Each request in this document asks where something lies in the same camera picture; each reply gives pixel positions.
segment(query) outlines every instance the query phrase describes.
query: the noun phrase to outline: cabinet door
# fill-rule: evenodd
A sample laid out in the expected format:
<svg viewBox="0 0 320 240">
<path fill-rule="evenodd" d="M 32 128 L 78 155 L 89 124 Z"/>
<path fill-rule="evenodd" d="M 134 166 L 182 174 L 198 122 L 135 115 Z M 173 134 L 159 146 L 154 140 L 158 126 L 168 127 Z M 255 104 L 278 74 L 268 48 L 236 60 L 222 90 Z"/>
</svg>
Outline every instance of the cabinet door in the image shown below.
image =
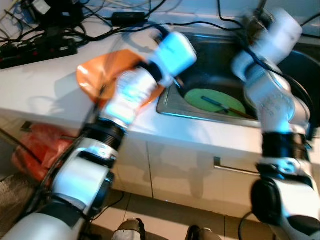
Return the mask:
<svg viewBox="0 0 320 240">
<path fill-rule="evenodd" d="M 256 169 L 260 157 L 258 153 L 247 152 L 239 152 L 237 156 L 234 154 L 214 156 L 214 167 L 223 171 L 225 215 L 242 218 L 250 212 L 251 188 L 260 178 Z"/>
<path fill-rule="evenodd" d="M 312 149 L 308 151 L 312 162 L 312 173 L 320 193 L 320 138 L 314 138 Z"/>
<path fill-rule="evenodd" d="M 127 136 L 119 149 L 112 172 L 112 188 L 128 193 L 152 197 L 147 143 Z"/>
<path fill-rule="evenodd" d="M 213 154 L 148 142 L 155 199 L 224 213 L 223 171 L 213 168 Z"/>
</svg>

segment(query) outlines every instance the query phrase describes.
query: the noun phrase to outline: cabinet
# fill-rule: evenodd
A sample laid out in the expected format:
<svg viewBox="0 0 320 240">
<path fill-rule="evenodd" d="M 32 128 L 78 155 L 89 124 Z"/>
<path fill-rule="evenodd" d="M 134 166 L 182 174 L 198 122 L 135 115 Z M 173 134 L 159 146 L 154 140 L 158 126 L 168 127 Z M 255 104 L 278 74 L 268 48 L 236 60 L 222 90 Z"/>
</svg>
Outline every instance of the cabinet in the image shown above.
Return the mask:
<svg viewBox="0 0 320 240">
<path fill-rule="evenodd" d="M 312 160 L 312 174 L 320 193 L 320 138 L 315 138 L 312 144 L 312 150 L 309 151 L 309 157 Z"/>
<path fill-rule="evenodd" d="M 215 168 L 217 156 L 210 152 L 155 142 L 148 142 L 147 150 L 155 199 L 234 217 L 250 210 L 257 176 Z M 221 153 L 218 157 L 237 165 L 241 160 Z"/>
<path fill-rule="evenodd" d="M 127 136 L 112 169 L 113 189 L 152 198 L 147 143 Z"/>
</svg>

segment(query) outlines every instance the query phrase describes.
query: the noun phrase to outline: white robotic arm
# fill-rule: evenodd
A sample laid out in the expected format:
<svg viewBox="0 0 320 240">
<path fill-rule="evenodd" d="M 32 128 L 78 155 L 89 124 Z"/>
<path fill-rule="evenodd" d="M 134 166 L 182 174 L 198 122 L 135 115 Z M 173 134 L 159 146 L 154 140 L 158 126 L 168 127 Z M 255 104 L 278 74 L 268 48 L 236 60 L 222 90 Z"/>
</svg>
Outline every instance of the white robotic arm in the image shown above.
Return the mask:
<svg viewBox="0 0 320 240">
<path fill-rule="evenodd" d="M 147 62 L 118 78 L 112 100 L 55 176 L 48 203 L 20 220 L 3 240 L 76 240 L 85 222 L 103 208 L 112 185 L 111 169 L 127 128 L 141 104 L 158 84 L 168 87 L 173 77 L 197 60 L 189 40 L 168 32 Z"/>
<path fill-rule="evenodd" d="M 286 12 L 277 11 L 270 33 L 249 49 L 281 73 L 275 64 L 290 53 L 300 28 Z M 306 149 L 308 107 L 293 96 L 286 79 L 256 64 L 247 52 L 235 58 L 232 69 L 245 82 L 245 97 L 256 109 L 263 135 L 262 158 L 257 164 L 261 179 L 251 190 L 253 214 L 269 224 L 280 240 L 319 240 L 320 198 Z"/>
</svg>

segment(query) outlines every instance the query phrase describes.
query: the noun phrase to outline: sink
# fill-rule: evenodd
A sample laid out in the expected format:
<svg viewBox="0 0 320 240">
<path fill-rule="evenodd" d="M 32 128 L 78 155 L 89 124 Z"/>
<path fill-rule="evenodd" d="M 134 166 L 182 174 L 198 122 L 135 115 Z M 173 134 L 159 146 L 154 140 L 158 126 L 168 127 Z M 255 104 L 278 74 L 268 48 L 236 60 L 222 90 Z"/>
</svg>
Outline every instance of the sink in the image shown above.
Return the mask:
<svg viewBox="0 0 320 240">
<path fill-rule="evenodd" d="M 231 71 L 231 62 L 242 50 L 236 39 L 226 36 L 184 33 L 197 52 L 197 62 L 177 78 L 161 95 L 157 112 L 164 115 L 200 119 L 233 125 L 260 127 L 255 110 L 246 103 L 244 85 Z M 278 66 L 307 90 L 320 119 L 320 46 L 298 43 L 294 51 Z M 240 101 L 255 119 L 229 116 L 198 109 L 184 99 L 193 89 L 211 89 Z"/>
</svg>

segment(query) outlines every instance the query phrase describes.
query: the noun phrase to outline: orange plastic bag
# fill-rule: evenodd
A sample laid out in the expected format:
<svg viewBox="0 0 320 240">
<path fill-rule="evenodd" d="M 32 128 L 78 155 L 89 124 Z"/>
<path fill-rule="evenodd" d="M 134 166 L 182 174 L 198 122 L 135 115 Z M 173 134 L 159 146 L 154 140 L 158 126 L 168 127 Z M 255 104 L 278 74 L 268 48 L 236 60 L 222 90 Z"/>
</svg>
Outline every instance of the orange plastic bag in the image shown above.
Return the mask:
<svg viewBox="0 0 320 240">
<path fill-rule="evenodd" d="M 72 143 L 71 140 L 61 139 L 66 135 L 68 134 L 65 131 L 52 125 L 32 125 L 31 132 L 23 136 L 21 142 L 38 157 L 40 162 L 18 146 L 12 155 L 13 164 L 21 172 L 41 182 L 48 169 Z"/>
</svg>

